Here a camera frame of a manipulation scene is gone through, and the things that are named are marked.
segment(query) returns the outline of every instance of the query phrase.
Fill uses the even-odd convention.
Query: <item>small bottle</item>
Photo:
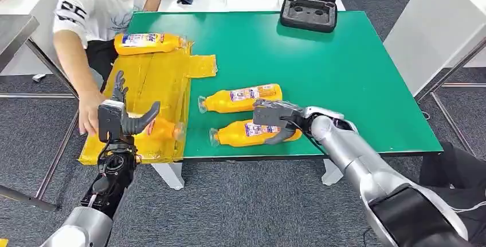
[[[186,40],[168,33],[117,34],[115,49],[120,55],[171,52],[184,47]]]
[[[212,128],[209,131],[209,140],[213,147],[219,145],[230,145],[233,147],[246,147],[262,145],[268,138],[279,133],[279,127],[261,126],[253,124],[253,120],[232,122],[225,128],[219,130]],[[285,141],[294,141],[302,136],[297,130],[293,136]]]
[[[258,98],[272,101],[282,100],[282,89],[278,84],[268,84],[232,91],[218,91],[208,98],[200,96],[198,106],[200,113],[206,111],[219,113],[252,111],[253,103]]]
[[[131,118],[139,118],[142,116],[142,114],[128,112],[128,116]],[[173,123],[167,121],[164,118],[156,117],[154,121],[154,127],[152,128],[152,132],[150,133],[150,135],[148,135],[149,126],[144,128],[144,130],[141,133],[137,134],[135,137],[137,139],[143,139],[148,137],[151,139],[174,139],[176,141],[181,141],[186,135],[185,125],[183,122]]]

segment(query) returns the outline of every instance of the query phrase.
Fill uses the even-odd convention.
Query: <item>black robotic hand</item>
[[[124,83],[123,71],[120,70],[115,77],[112,99],[98,107],[99,138],[102,142],[106,143],[109,137],[123,139],[125,136],[139,134],[159,114],[160,102],[156,101],[142,117],[129,117],[125,108],[128,87],[123,87]]]
[[[253,123],[264,126],[280,127],[280,131],[272,138],[265,140],[265,144],[278,144],[292,137],[298,129],[292,123],[281,119],[282,116],[300,115],[302,109],[297,105],[285,101],[269,101],[258,99],[253,104]]]

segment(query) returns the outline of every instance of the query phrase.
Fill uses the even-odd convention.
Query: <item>black carrying case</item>
[[[280,23],[292,28],[329,33],[338,21],[336,0],[284,0]]]

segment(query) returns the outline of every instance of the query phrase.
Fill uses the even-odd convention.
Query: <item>green mat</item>
[[[252,113],[201,114],[198,96],[268,83],[280,84],[284,100],[343,113],[378,152],[441,151],[364,12],[339,12],[331,34],[286,28],[275,12],[137,13],[128,31],[179,34],[195,42],[193,54],[216,55],[216,77],[191,83],[185,158],[318,154],[305,137],[275,146],[210,145],[210,128]]]

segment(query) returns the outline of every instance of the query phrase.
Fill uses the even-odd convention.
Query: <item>silver robotic arm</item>
[[[123,72],[115,79],[113,95],[98,107],[99,139],[106,143],[98,156],[94,182],[73,209],[63,225],[41,247],[105,247],[111,235],[113,220],[123,204],[136,169],[135,141],[157,116],[160,102],[140,118],[128,117],[123,88]]]
[[[391,168],[340,113],[260,100],[253,122],[300,129],[320,143],[351,182],[367,221],[386,246],[471,246],[466,227],[433,191]]]

